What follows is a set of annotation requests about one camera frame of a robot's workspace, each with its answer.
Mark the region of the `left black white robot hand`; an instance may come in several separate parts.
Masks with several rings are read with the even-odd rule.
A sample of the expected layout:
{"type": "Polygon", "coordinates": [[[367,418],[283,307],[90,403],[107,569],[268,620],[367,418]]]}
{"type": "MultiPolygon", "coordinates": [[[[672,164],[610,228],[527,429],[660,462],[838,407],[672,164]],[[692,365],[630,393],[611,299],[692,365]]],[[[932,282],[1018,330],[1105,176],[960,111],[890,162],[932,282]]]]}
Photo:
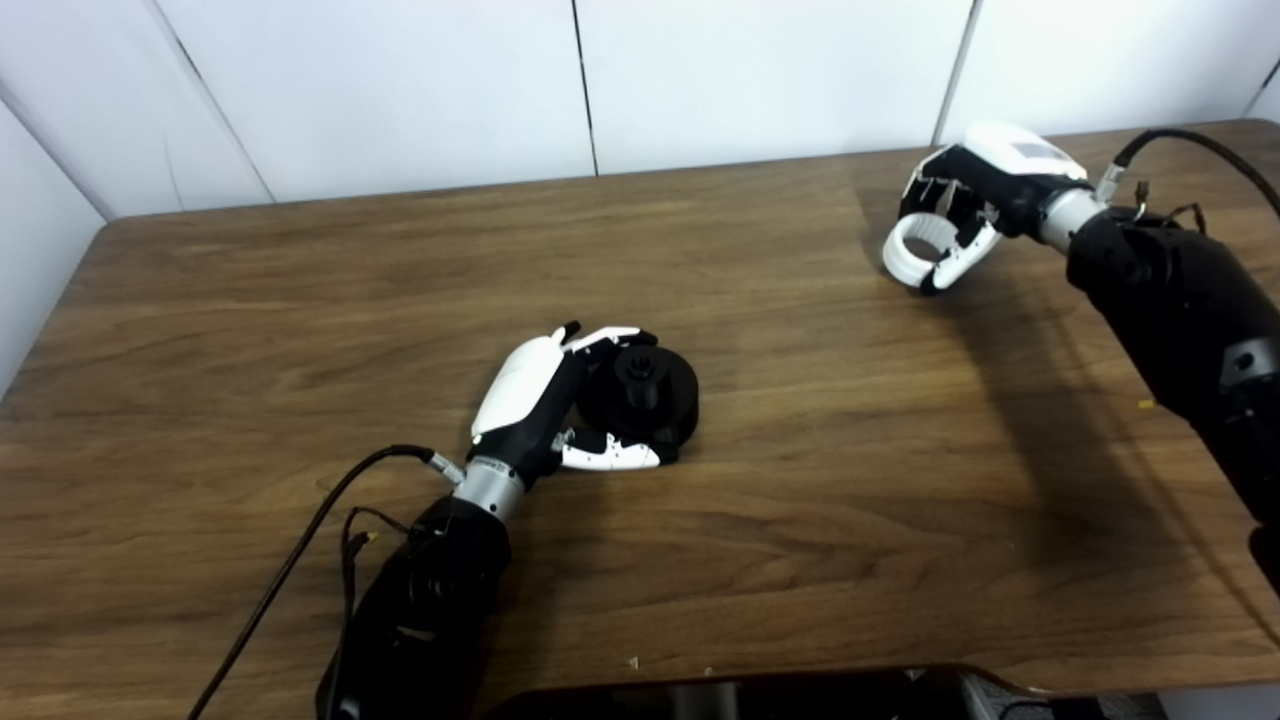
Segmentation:
{"type": "Polygon", "coordinates": [[[617,430],[570,427],[570,413],[594,370],[622,348],[654,346],[655,336],[608,325],[576,338],[568,322],[521,343],[503,363],[471,425],[468,460],[485,459],[530,491],[562,466],[585,471],[658,468],[678,447],[617,430]]]}

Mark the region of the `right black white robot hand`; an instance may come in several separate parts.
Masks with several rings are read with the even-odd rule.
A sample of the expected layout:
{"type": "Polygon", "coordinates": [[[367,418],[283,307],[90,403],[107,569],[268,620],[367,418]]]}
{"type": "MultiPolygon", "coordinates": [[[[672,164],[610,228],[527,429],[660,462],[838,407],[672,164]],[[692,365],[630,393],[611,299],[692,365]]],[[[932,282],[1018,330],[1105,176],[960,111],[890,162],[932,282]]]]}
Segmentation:
{"type": "Polygon", "coordinates": [[[1066,252],[1105,210],[1087,170],[1056,145],[1009,123],[977,123],[916,164],[882,261],[897,282],[933,296],[1004,238],[1066,252]]]}

